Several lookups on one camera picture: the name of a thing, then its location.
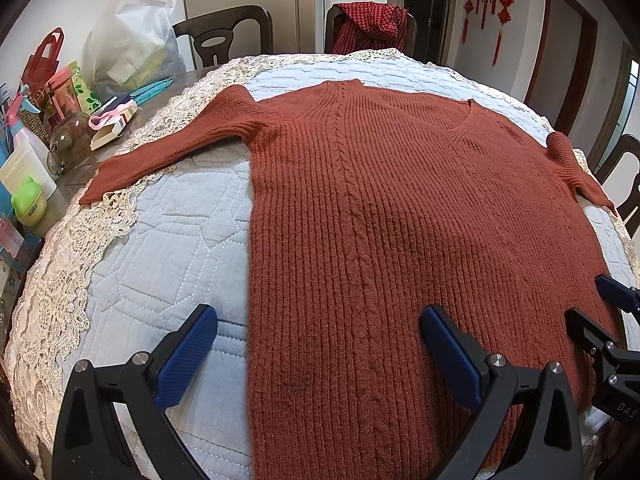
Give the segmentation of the rust red knit sweater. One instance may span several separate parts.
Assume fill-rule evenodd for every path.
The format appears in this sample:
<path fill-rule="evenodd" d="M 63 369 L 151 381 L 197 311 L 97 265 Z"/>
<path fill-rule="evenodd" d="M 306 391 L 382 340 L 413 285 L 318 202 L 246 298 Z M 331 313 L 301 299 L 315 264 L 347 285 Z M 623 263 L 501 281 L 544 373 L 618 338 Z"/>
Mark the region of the rust red knit sweater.
<path fill-rule="evenodd" d="M 611 333 L 606 264 L 580 206 L 610 206 L 570 140 L 539 143 L 473 101 L 326 81 L 219 93 L 186 128 L 104 162 L 82 198 L 216 141 L 250 150 L 248 426 L 257 479 L 420 479 L 465 417 L 419 336 L 444 307 L 521 366 L 594 378 L 564 312 Z"/>

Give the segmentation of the dark wooden chair right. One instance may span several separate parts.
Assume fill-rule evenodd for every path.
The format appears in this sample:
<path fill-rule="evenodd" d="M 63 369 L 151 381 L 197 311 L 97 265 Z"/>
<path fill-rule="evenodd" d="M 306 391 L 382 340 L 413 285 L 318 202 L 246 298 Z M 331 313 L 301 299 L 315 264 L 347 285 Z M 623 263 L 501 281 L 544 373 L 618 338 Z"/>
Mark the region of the dark wooden chair right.
<path fill-rule="evenodd" d="M 631 238 L 639 238 L 639 140 L 624 133 L 596 172 Z"/>

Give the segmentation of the green capped baby bottle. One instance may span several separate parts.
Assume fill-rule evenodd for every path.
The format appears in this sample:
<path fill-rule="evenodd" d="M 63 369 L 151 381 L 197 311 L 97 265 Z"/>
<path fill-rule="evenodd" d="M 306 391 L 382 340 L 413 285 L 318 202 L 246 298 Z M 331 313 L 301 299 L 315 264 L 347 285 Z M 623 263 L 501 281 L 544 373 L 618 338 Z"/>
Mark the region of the green capped baby bottle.
<path fill-rule="evenodd" d="M 16 218 L 23 226 L 32 228 L 40 222 L 47 211 L 47 196 L 41 184 L 26 177 L 22 185 L 11 196 Z"/>

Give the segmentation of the white plastic cup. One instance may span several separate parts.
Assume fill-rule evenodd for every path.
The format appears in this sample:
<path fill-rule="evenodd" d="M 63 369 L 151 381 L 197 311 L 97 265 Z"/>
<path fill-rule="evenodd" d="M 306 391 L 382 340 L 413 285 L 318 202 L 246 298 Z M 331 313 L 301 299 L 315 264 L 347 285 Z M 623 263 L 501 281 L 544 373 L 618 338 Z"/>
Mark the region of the white plastic cup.
<path fill-rule="evenodd" d="M 34 148 L 28 143 L 21 144 L 0 169 L 0 180 L 6 190 L 14 195 L 17 193 L 27 177 L 42 186 L 48 200 L 56 189 L 56 184 L 47 167 L 43 165 Z"/>

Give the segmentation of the glass jar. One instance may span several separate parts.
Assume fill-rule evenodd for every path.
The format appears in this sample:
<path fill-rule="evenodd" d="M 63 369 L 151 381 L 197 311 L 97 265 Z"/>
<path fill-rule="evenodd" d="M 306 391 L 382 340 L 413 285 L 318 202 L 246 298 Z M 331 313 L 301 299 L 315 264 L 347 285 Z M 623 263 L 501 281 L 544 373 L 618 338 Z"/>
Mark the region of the glass jar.
<path fill-rule="evenodd" d="M 89 115 L 73 112 L 57 124 L 51 134 L 47 166 L 55 177 L 67 174 L 90 157 L 93 130 Z"/>

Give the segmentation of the small white cardboard box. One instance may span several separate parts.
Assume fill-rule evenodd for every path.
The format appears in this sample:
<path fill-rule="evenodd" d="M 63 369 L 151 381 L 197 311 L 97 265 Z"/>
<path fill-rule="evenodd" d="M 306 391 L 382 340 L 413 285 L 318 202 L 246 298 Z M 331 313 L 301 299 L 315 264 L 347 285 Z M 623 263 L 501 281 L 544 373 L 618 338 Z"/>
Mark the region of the small white cardboard box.
<path fill-rule="evenodd" d="M 99 148 L 102 148 L 102 146 L 113 142 L 114 140 L 120 137 L 120 135 L 122 134 L 125 128 L 126 128 L 126 125 L 118 124 L 114 126 L 107 126 L 105 128 L 102 128 L 99 131 L 93 131 L 91 129 L 93 131 L 93 136 L 90 141 L 90 148 L 93 151 L 96 151 Z"/>

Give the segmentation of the pink scissors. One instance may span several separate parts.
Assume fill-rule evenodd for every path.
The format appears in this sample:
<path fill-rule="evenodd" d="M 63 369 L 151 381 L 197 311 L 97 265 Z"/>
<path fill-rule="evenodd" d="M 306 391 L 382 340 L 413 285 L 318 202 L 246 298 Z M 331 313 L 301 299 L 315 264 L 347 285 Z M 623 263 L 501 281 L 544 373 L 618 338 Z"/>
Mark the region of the pink scissors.
<path fill-rule="evenodd" d="M 134 100 L 119 102 L 111 106 L 109 110 L 104 110 L 100 114 L 89 117 L 88 125 L 93 131 L 99 131 L 107 126 L 118 124 L 127 125 L 131 117 L 137 113 L 138 106 Z"/>

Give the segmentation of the green floral box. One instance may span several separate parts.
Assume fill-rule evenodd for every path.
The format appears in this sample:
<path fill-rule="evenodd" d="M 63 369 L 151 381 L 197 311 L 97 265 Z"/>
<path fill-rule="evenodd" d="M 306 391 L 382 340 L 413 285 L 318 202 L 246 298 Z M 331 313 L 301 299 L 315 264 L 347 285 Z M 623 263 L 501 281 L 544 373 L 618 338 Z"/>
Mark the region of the green floral box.
<path fill-rule="evenodd" d="M 85 82 L 78 63 L 76 61 L 70 62 L 67 67 L 70 69 L 70 78 L 72 78 L 72 84 L 81 110 L 88 115 L 92 115 L 102 106 L 102 102 Z"/>

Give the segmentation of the pink lidded red bottle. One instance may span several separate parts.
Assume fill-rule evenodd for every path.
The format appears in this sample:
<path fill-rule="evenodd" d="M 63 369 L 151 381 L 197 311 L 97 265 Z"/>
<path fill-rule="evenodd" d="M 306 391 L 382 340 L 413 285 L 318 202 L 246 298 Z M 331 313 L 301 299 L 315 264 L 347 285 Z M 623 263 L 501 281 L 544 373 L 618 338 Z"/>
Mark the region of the pink lidded red bottle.
<path fill-rule="evenodd" d="M 73 83 L 72 70 L 65 66 L 54 74 L 44 86 L 46 107 L 44 125 L 52 131 L 67 116 L 81 111 Z"/>

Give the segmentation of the red gift bag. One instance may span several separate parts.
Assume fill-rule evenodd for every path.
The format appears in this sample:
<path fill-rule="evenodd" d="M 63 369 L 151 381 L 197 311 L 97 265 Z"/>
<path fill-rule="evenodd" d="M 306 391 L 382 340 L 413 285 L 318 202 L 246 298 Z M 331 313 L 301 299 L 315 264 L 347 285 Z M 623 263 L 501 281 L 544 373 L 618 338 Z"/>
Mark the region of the red gift bag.
<path fill-rule="evenodd" d="M 23 70 L 21 83 L 35 96 L 58 71 L 58 57 L 63 47 L 64 32 L 57 27 L 49 32 L 32 54 Z"/>

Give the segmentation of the white plastic bag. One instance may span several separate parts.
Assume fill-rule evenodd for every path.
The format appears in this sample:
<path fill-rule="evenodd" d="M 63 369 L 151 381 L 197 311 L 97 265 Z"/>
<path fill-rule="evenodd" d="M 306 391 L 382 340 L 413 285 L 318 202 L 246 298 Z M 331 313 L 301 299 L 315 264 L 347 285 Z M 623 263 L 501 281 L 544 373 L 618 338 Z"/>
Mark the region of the white plastic bag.
<path fill-rule="evenodd" d="M 170 17 L 178 0 L 111 0 L 89 32 L 82 76 L 102 101 L 186 70 Z"/>

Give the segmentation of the dark wooden chair left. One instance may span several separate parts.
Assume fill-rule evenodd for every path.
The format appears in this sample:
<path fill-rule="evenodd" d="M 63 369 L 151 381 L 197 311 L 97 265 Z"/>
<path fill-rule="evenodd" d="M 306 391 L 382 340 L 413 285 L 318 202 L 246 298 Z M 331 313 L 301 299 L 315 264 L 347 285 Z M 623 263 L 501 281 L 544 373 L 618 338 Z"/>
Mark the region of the dark wooden chair left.
<path fill-rule="evenodd" d="M 172 26 L 177 38 L 188 36 L 204 67 L 230 61 L 234 29 L 240 23 L 254 21 L 259 26 L 261 54 L 273 54 L 273 29 L 270 13 L 263 6 L 248 4 L 188 18 Z"/>

